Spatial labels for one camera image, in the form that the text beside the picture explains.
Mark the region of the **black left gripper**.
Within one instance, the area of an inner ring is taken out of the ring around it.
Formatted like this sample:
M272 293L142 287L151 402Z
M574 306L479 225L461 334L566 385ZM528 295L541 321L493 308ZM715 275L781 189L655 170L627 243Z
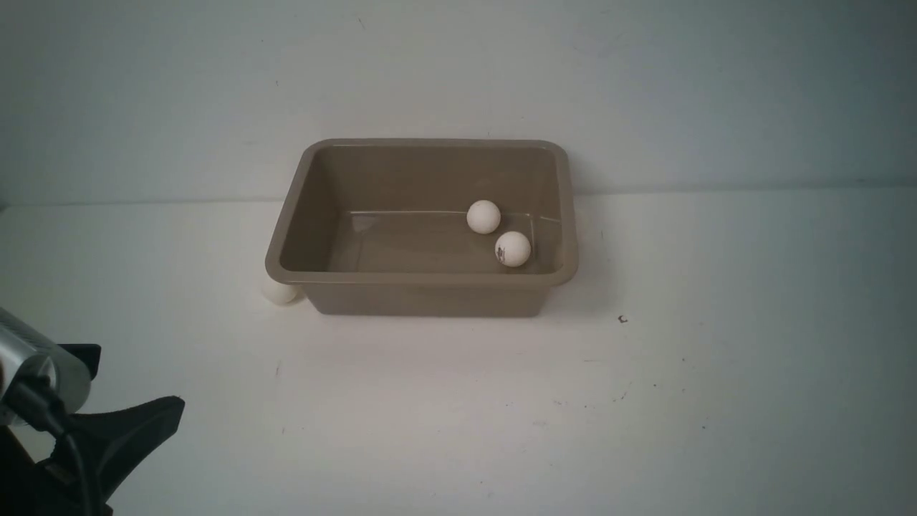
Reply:
M2 514L85 515L107 502L135 468L176 434L186 402L164 396L108 414L69 418L68 444L35 460L10 426L2 427Z

